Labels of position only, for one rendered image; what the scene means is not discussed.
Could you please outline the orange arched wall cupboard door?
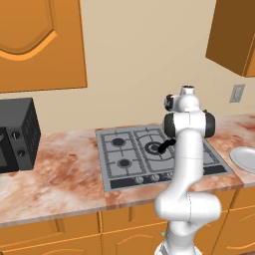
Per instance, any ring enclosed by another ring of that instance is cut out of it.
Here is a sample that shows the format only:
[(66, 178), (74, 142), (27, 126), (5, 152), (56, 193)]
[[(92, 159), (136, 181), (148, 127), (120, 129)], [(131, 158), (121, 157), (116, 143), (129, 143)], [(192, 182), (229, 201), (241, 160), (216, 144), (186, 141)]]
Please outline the orange arched wall cupboard door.
[(80, 0), (0, 0), (0, 93), (86, 85)]

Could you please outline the orange wall cupboard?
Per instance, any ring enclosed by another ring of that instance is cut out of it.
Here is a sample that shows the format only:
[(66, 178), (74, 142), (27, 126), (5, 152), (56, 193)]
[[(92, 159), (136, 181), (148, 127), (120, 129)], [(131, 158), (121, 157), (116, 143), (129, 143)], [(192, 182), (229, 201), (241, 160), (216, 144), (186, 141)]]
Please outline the orange wall cupboard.
[(255, 77), (255, 0), (216, 0), (206, 58)]

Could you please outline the orange wooden cupboard door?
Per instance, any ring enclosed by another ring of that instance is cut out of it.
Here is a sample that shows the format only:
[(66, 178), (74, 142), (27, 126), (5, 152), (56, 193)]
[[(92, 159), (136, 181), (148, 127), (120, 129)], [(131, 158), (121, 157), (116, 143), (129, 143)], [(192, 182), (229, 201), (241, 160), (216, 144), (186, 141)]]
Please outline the orange wooden cupboard door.
[(211, 255), (255, 251), (255, 206), (230, 209)]
[(154, 255), (166, 228), (167, 223), (162, 222), (104, 233), (103, 255)]
[(101, 236), (77, 237), (0, 251), (0, 255), (102, 255)]

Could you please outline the orange wooden drawer front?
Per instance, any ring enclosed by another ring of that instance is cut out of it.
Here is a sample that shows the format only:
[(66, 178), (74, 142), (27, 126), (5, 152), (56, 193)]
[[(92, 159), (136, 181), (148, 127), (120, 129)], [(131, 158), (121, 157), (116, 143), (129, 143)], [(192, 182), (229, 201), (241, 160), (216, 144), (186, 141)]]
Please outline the orange wooden drawer front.
[(99, 233), (98, 214), (91, 213), (0, 228), (0, 247), (26, 247)]
[(152, 203), (123, 207), (102, 212), (103, 230), (105, 232), (134, 228), (154, 223), (161, 223)]
[(255, 186), (238, 189), (233, 197), (230, 208), (240, 209), (255, 206)]

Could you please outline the grey gas hob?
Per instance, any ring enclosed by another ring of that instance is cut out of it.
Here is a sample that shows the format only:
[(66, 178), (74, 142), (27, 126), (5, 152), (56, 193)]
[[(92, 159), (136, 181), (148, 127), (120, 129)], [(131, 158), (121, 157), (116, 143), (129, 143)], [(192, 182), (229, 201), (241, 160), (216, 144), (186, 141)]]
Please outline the grey gas hob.
[[(96, 138), (105, 192), (171, 181), (166, 174), (173, 172), (174, 147), (157, 151), (167, 140), (161, 126), (98, 130)], [(150, 179), (153, 174), (159, 181)], [(137, 176), (143, 177), (142, 184), (134, 182)]]

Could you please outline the grey wall socket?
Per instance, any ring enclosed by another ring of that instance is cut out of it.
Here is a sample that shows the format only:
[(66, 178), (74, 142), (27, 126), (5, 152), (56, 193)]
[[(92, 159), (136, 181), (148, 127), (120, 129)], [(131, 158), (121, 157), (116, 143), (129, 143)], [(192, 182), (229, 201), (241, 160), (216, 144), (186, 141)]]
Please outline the grey wall socket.
[(245, 85), (235, 85), (232, 90), (232, 94), (230, 97), (231, 103), (239, 103), (241, 101), (243, 91), (244, 91)]

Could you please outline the white plate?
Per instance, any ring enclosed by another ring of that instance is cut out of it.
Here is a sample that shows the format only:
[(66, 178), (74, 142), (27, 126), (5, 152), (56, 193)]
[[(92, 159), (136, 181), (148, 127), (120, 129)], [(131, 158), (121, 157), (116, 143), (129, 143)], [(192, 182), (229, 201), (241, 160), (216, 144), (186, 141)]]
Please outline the white plate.
[(230, 151), (230, 158), (238, 167), (255, 174), (255, 148), (238, 146)]

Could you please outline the black microwave oven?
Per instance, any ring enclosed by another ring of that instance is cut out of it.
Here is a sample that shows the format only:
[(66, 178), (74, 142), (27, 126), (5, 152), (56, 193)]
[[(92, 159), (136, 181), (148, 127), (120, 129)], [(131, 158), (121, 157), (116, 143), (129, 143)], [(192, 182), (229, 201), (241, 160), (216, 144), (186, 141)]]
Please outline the black microwave oven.
[[(13, 131), (20, 137), (14, 139)], [(0, 100), (0, 173), (34, 168), (41, 130), (32, 98)], [(25, 150), (19, 157), (17, 151)]]

